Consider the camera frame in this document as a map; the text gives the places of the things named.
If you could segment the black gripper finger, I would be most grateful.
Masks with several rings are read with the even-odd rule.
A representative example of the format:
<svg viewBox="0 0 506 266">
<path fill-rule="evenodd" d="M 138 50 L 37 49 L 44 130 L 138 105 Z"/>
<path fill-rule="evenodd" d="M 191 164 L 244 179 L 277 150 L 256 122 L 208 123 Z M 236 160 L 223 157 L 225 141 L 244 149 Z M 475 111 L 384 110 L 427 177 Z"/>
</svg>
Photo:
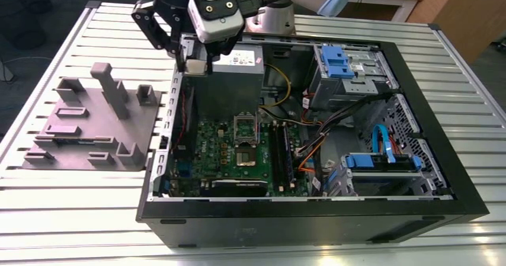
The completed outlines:
<svg viewBox="0 0 506 266">
<path fill-rule="evenodd" d="M 237 37 L 233 36 L 224 41 L 207 43 L 204 45 L 207 51 L 207 73 L 212 73 L 212 62 L 217 61 L 221 55 L 228 55 L 231 53 L 236 42 Z"/>
<path fill-rule="evenodd" d="M 159 15 L 171 27 L 167 33 L 160 27 L 155 15 Z M 130 13 L 132 19 L 156 50 L 165 50 L 168 56 L 175 59 L 177 72 L 184 71 L 185 60 L 183 56 L 181 28 L 185 22 L 184 11 L 172 5 L 167 5 L 160 0 L 142 1 L 134 3 Z"/>
</svg>

